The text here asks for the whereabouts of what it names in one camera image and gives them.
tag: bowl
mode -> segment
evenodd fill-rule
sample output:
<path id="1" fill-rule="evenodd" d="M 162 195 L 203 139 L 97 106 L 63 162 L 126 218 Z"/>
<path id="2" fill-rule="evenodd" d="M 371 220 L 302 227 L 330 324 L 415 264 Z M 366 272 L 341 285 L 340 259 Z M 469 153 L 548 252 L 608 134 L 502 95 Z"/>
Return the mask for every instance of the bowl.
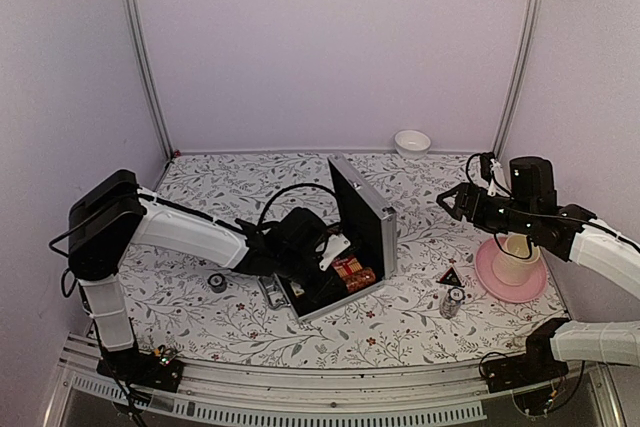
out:
<path id="1" fill-rule="evenodd" d="M 431 139 L 417 130 L 401 130 L 394 140 L 396 150 L 405 159 L 420 159 L 431 147 Z"/>

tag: floral pattern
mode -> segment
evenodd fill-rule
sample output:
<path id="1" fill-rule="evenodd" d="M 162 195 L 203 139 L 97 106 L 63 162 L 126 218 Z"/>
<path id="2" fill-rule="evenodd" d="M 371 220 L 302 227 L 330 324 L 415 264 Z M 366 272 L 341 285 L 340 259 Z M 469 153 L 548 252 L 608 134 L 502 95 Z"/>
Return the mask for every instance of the floral pattern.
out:
<path id="1" fill-rule="evenodd" d="M 330 186 L 325 154 L 244 154 L 178 157 L 160 196 L 228 222 L 256 221 L 280 188 L 299 182 Z M 426 365 L 477 359 L 489 351 L 516 352 L 542 322 L 565 314 L 557 291 L 525 304 L 493 298 L 478 283 L 474 253 L 488 236 L 453 221 L 435 203 L 464 178 L 467 157 L 429 155 L 410 161 L 395 154 L 354 154 L 351 163 L 398 211 L 398 271 L 384 288 L 310 323 L 288 309 L 269 310 L 252 277 L 222 271 L 183 253 L 132 246 L 120 277 L 142 347 L 178 348 L 188 358 L 306 368 Z M 333 199 L 297 190 L 279 199 L 270 218 L 296 205 L 337 220 Z M 452 319 L 439 313 L 447 287 L 436 280 L 451 266 L 465 303 Z M 227 278 L 225 292 L 206 283 Z"/>

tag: cup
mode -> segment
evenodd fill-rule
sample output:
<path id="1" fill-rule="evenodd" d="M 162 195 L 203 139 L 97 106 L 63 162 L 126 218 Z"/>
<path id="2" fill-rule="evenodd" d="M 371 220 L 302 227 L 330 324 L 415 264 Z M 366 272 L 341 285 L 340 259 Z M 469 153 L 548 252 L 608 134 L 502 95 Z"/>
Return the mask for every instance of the cup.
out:
<path id="1" fill-rule="evenodd" d="M 513 234 L 508 236 L 502 248 L 517 257 L 527 257 L 529 255 L 526 235 Z M 516 287 L 525 284 L 529 280 L 538 260 L 540 260 L 540 248 L 532 245 L 531 257 L 528 259 L 518 259 L 503 252 L 498 252 L 493 259 L 491 268 L 500 282 Z"/>

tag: white wall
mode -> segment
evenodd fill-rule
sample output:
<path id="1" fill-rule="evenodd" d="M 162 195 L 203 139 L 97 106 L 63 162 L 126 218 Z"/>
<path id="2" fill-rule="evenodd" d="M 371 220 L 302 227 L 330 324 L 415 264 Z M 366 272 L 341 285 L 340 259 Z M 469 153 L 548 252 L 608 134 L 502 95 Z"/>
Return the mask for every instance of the white wall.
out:
<path id="1" fill-rule="evenodd" d="M 120 0 L 0 0 L 0 425 L 36 425 L 69 330 L 47 242 L 113 170 L 161 172 Z"/>
<path id="2" fill-rule="evenodd" d="M 640 1 L 543 0 L 505 159 L 550 159 L 561 204 L 640 240 L 639 149 Z M 553 271 L 576 318 L 640 319 L 640 301 L 598 274 L 557 261 Z M 627 421 L 638 425 L 640 369 L 622 371 Z"/>
<path id="3" fill-rule="evenodd" d="M 526 0 L 139 0 L 183 151 L 490 148 Z"/>

